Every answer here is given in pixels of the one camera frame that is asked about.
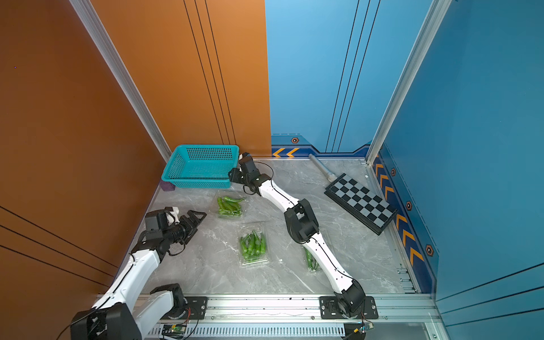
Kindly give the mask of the teal plastic mesh basket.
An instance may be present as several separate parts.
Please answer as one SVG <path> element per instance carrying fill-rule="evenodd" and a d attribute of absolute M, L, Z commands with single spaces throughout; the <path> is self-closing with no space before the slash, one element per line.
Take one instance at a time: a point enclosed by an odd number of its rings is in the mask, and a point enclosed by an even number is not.
<path fill-rule="evenodd" d="M 172 153 L 162 180 L 177 188 L 229 188 L 229 172 L 237 167 L 239 147 L 183 144 Z"/>

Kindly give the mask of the clear plastic pepper container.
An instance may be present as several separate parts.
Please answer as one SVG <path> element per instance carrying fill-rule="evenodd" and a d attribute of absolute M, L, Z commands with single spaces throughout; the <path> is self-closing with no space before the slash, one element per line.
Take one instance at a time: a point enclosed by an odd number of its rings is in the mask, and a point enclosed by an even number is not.
<path fill-rule="evenodd" d="M 219 191 L 212 200 L 211 211 L 221 218 L 241 218 L 245 214 L 247 200 L 236 191 Z"/>

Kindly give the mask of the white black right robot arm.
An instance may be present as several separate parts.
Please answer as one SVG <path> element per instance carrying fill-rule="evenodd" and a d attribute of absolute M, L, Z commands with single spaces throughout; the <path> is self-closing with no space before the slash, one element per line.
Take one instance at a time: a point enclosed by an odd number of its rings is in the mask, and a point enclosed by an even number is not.
<path fill-rule="evenodd" d="M 229 179 L 272 202 L 283 213 L 290 238 L 310 252 L 326 274 L 338 299 L 341 315 L 345 318 L 361 317 L 365 291 L 328 247 L 310 202 L 286 193 L 275 183 L 272 176 L 260 172 L 253 157 L 247 152 L 239 156 L 237 165 L 229 172 Z"/>

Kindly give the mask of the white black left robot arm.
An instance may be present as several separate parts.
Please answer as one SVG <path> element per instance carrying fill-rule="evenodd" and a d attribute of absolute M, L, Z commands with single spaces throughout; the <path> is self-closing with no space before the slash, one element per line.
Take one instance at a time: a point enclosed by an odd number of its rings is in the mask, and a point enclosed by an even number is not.
<path fill-rule="evenodd" d="M 171 247 L 186 247 L 206 218 L 205 212 L 166 207 L 144 217 L 145 229 L 130 251 L 128 262 L 106 293 L 90 310 L 77 313 L 68 328 L 72 339 L 144 339 L 163 318 L 187 323 L 202 320 L 207 300 L 191 301 L 177 283 L 159 286 L 137 307 L 150 276 Z"/>

